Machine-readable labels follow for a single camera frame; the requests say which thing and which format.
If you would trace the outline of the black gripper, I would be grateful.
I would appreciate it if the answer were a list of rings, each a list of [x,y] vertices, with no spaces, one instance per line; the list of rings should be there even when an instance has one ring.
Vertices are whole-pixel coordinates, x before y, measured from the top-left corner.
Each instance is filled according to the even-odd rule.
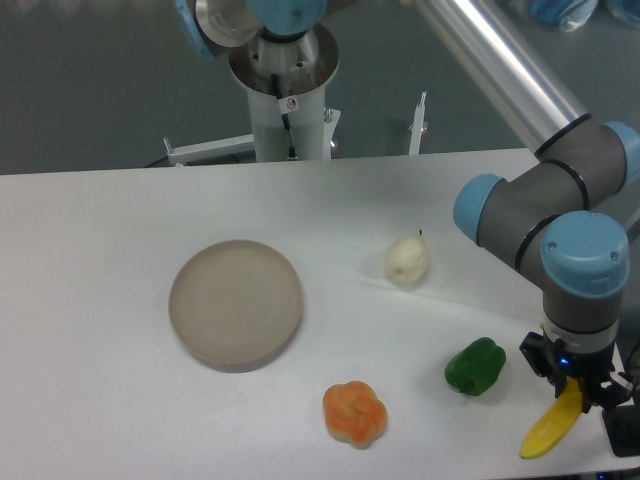
[[[629,401],[636,391],[636,381],[629,375],[611,372],[618,326],[614,322],[595,333],[576,333],[543,322],[543,334],[529,332],[519,350],[532,371],[554,388],[555,398],[564,392],[566,376],[583,378],[582,412],[592,407],[609,410]]]

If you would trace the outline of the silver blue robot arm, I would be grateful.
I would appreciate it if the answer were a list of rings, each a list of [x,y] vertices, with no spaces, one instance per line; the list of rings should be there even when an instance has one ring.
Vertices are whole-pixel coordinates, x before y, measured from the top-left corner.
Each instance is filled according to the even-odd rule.
[[[320,103],[338,65],[324,20],[342,1],[179,1],[175,10],[196,52],[226,54],[253,99],[260,161],[330,154]],[[416,9],[536,157],[512,181],[485,174],[458,194],[453,218],[543,293],[542,334],[521,352],[558,393],[576,380],[582,406],[614,408],[637,385],[612,356],[628,279],[626,227],[598,211],[639,175],[639,135],[599,124],[489,1],[419,1]]]

